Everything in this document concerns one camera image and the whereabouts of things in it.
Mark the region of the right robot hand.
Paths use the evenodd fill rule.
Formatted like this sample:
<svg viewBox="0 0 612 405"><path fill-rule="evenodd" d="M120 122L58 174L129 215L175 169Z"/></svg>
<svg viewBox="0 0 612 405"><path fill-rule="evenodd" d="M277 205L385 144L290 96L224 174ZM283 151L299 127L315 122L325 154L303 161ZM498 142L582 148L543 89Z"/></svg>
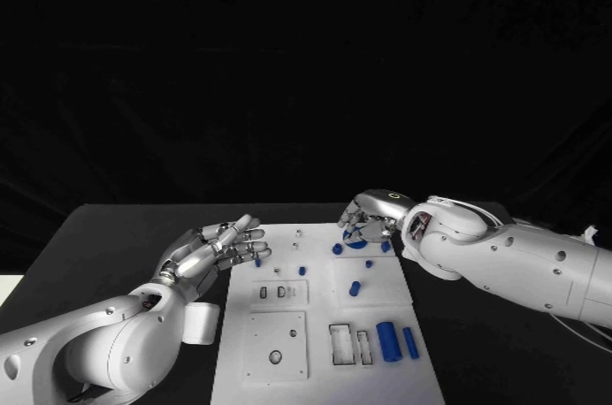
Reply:
<svg viewBox="0 0 612 405"><path fill-rule="evenodd" d="M388 241L401 230L406 217L417 205L406 195L385 189L368 189L359 193L338 221L338 227L344 230L344 243L351 245L361 241Z"/></svg>

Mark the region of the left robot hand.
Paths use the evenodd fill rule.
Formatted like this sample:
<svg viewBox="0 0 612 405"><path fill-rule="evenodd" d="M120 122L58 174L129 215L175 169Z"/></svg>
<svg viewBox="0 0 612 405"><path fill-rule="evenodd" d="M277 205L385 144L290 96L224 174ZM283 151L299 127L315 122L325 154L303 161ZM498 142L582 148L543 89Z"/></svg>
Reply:
<svg viewBox="0 0 612 405"><path fill-rule="evenodd" d="M260 220L245 214L235 222L196 227L169 245L152 281L172 288L185 302L209 290L221 271L271 255Z"/></svg>

